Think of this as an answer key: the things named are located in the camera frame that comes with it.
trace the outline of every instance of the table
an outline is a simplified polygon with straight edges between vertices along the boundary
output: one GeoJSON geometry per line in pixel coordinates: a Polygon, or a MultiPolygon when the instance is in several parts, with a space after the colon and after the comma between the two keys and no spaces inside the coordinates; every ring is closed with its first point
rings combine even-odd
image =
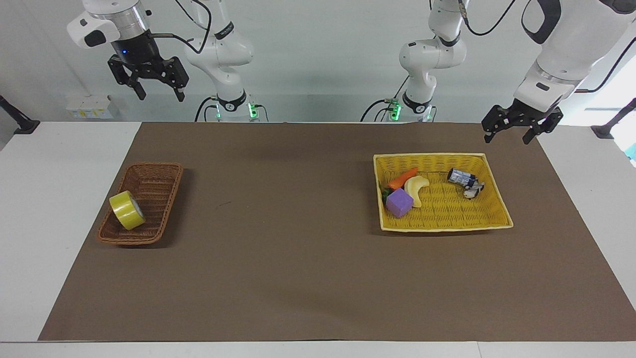
{"type": "MultiPolygon", "coordinates": [[[[6,233],[2,234],[4,250],[0,252],[0,341],[37,338],[138,127],[136,123],[45,123],[32,136],[14,138],[0,152],[0,217],[6,233]],[[77,175],[67,177],[62,173],[77,175]],[[13,188],[15,178],[20,179],[17,190],[13,188]],[[73,204],[70,213],[58,211],[56,202],[61,197],[73,204]],[[29,224],[29,218],[47,220],[29,224]],[[29,246],[38,249],[24,257],[21,253],[29,246]]],[[[632,258],[636,256],[636,243],[631,238],[636,227],[630,208],[636,190],[629,183],[636,179],[636,171],[612,142],[597,140],[586,128],[560,127],[549,136],[541,136],[540,142],[634,304],[636,266],[632,258]],[[594,163],[594,170],[590,170],[590,163],[594,163]]],[[[2,343],[0,352],[18,350],[38,355],[42,349],[70,349],[79,356],[94,344],[98,343],[2,343]]],[[[291,356],[307,350],[316,356],[333,356],[330,350],[349,356],[373,356],[365,353],[372,351],[380,356],[378,352],[390,350],[392,355],[440,357],[478,357],[480,351],[482,357],[505,356],[507,352],[523,356],[524,352],[538,354],[537,350],[572,356],[597,350],[616,357],[636,352],[636,343],[113,343],[100,346],[100,350],[105,352],[105,347],[113,349],[110,352],[125,349],[131,355],[135,350],[169,355],[170,349],[195,349],[226,356],[291,356]]]]}

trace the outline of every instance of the white wall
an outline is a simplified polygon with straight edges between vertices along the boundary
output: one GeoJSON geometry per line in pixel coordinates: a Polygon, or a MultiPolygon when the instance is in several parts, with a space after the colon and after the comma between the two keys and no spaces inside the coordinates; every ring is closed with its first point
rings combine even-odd
{"type": "MultiPolygon", "coordinates": [[[[489,28],[508,3],[473,1],[471,25],[489,28]]],[[[172,0],[144,0],[144,5],[153,10],[154,32],[201,35],[172,0]]],[[[520,26],[523,5],[515,4],[490,36],[464,31],[467,61],[435,73],[438,120],[478,122],[493,104],[510,104],[541,49],[520,26]]],[[[228,0],[228,7],[237,29],[256,47],[254,62],[240,68],[245,86],[267,105],[272,120],[359,120],[370,102],[392,96],[403,81],[402,44],[431,37],[425,0],[228,0]]],[[[121,110],[120,120],[191,120],[200,100],[214,93],[209,79],[187,64],[186,102],[177,102],[168,86],[155,82],[144,82],[148,98],[137,100],[112,78],[106,66],[113,53],[109,46],[82,50],[69,39],[66,24],[82,11],[80,0],[0,1],[0,93],[31,117],[70,120],[66,95],[109,94],[121,110]]],[[[632,29],[601,61],[590,85],[602,79],[634,34],[632,29]]],[[[158,42],[164,57],[184,61],[176,40],[158,42]]],[[[584,108],[592,98],[579,95],[563,103],[564,110],[584,108]]]]}

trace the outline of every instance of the purple block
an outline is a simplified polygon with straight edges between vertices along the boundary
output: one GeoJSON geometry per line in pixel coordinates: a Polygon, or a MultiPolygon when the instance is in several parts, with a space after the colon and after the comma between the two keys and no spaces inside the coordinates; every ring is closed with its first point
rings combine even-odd
{"type": "Polygon", "coordinates": [[[394,191],[387,198],[387,209],[397,218],[401,218],[413,208],[413,198],[404,189],[394,191]]]}

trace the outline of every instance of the white table surface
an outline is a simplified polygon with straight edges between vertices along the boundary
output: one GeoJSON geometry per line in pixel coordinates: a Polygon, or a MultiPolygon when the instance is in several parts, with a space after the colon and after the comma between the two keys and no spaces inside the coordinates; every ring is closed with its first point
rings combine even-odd
{"type": "MultiPolygon", "coordinates": [[[[19,342],[0,357],[636,357],[636,342],[36,343],[138,128],[45,122],[0,151],[0,342],[19,342]]],[[[636,306],[636,168],[585,127],[540,142],[636,306]]]]}

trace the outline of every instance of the yellow wicker basket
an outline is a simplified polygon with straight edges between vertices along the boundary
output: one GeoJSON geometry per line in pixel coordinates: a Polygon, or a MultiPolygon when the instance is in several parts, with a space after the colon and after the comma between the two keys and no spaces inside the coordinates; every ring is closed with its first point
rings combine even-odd
{"type": "Polygon", "coordinates": [[[508,209],[501,199],[485,154],[430,153],[378,154],[373,156],[377,184],[380,227],[401,233],[439,233],[508,229],[513,226],[508,209]],[[382,202],[382,188],[404,172],[418,168],[418,175],[431,186],[419,192],[421,208],[413,208],[396,218],[382,202]],[[475,174],[486,185],[474,199],[464,197],[464,189],[448,182],[452,168],[475,174]]]}

